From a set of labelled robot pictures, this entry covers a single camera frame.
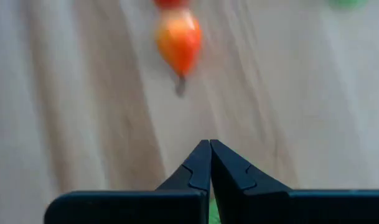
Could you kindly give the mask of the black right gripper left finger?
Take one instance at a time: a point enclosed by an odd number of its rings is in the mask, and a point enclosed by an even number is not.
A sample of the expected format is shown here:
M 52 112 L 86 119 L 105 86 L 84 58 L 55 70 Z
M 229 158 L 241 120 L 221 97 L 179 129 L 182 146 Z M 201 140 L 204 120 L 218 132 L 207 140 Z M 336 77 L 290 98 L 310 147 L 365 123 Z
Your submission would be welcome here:
M 63 194 L 44 224 L 207 224 L 210 174 L 211 147 L 202 140 L 157 189 Z

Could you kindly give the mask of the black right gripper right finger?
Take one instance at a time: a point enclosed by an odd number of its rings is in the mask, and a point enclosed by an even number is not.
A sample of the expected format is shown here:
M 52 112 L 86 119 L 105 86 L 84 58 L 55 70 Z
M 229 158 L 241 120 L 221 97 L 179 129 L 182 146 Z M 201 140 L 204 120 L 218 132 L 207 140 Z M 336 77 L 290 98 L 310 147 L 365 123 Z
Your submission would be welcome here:
M 210 145 L 222 224 L 379 224 L 379 190 L 292 189 L 222 142 Z

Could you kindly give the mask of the small orange toy fruit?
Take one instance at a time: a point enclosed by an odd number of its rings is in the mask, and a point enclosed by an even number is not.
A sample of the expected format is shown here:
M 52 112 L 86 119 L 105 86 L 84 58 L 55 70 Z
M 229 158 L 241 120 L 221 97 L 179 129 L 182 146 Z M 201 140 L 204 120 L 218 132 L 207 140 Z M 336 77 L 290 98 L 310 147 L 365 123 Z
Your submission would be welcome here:
M 195 67 L 202 45 L 202 29 L 189 9 L 164 11 L 156 26 L 155 42 L 161 57 L 174 71 L 177 96 L 184 95 L 186 79 Z

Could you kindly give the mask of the round green toy fruit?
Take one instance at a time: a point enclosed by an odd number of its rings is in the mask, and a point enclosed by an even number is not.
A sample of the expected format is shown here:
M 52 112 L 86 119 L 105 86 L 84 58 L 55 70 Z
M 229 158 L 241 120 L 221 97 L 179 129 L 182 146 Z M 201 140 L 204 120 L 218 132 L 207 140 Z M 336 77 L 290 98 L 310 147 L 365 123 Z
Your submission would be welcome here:
M 332 9 L 347 11 L 354 10 L 368 2 L 368 0 L 327 0 Z

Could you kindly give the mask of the red toy strawberry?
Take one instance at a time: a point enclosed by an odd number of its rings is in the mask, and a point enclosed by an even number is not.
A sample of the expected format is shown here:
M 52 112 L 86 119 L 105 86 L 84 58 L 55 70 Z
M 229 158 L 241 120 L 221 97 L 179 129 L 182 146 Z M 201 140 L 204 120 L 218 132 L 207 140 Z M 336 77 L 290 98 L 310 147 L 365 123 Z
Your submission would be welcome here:
M 160 9 L 173 9 L 185 7 L 189 0 L 153 0 L 155 5 Z

